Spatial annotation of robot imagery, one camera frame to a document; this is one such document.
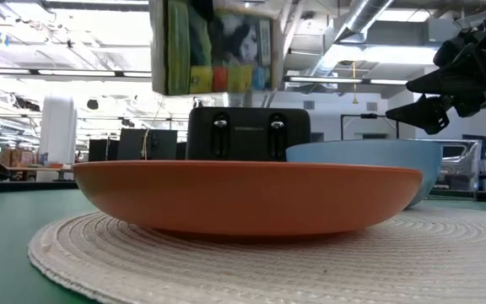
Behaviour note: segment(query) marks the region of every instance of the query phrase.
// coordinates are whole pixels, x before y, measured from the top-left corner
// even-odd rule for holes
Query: woven placemat
[[[486,303],[481,211],[419,208],[276,245],[184,241],[93,213],[44,227],[29,257],[105,303]]]

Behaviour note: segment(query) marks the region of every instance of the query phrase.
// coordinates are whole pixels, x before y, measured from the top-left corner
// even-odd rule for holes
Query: office desk
[[[486,203],[469,201],[427,201],[423,204],[486,210]],[[52,283],[31,266],[27,244],[42,226],[95,210],[79,190],[0,193],[0,303],[92,303]]]

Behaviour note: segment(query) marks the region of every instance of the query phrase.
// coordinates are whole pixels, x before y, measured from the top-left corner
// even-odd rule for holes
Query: ventilation duct
[[[337,29],[334,29],[333,44],[325,52],[318,63],[309,70],[308,76],[326,77],[341,60],[336,56],[336,43],[352,35],[366,32],[378,16],[385,11],[393,0],[353,0],[350,4],[350,11],[342,16],[344,22]]]

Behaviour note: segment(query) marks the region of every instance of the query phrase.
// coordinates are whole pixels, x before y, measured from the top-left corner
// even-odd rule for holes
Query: ceiling
[[[118,3],[102,6],[103,3]],[[332,19],[349,10],[349,0],[304,1],[305,19],[298,19],[291,41],[292,54],[285,58],[286,71],[303,73],[311,68],[323,53],[322,37]],[[149,11],[142,0],[70,0],[0,2],[0,68],[46,68],[79,70],[149,71],[149,41],[152,36]],[[251,9],[278,15],[286,1],[253,1]],[[433,18],[452,18],[455,14],[475,14],[486,10],[486,1],[395,1],[378,20],[399,24],[422,23]],[[354,66],[337,65],[334,73],[342,77],[373,79],[409,79],[425,64],[373,62],[358,60]],[[353,90],[352,85],[339,86]],[[161,118],[185,117],[194,103],[192,96],[165,98],[151,91],[148,82],[118,82],[63,79],[16,79],[0,77],[0,113],[30,112],[13,106],[13,96],[38,104],[49,90],[73,92],[78,116],[135,116]],[[386,86],[358,85],[358,92],[381,93]],[[222,95],[201,97],[210,105],[222,104]],[[100,102],[98,111],[91,111],[87,100]],[[0,118],[0,127],[8,122],[8,130],[17,126],[27,130],[31,138],[39,133],[40,118]],[[166,121],[136,119],[136,124],[148,128],[169,128]],[[87,135],[112,133],[122,127],[121,120],[81,120],[78,139],[83,146]],[[186,122],[172,123],[185,136]]]

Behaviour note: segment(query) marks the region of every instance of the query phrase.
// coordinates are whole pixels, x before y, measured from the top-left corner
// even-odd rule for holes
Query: bowl
[[[286,160],[302,163],[332,163],[393,166],[423,172],[423,181],[408,207],[429,195],[440,174],[442,147],[430,141],[404,139],[339,140],[300,144],[286,150]]]
[[[194,160],[77,164],[85,197],[119,220],[217,236],[311,236],[391,218],[421,172],[379,166]]]

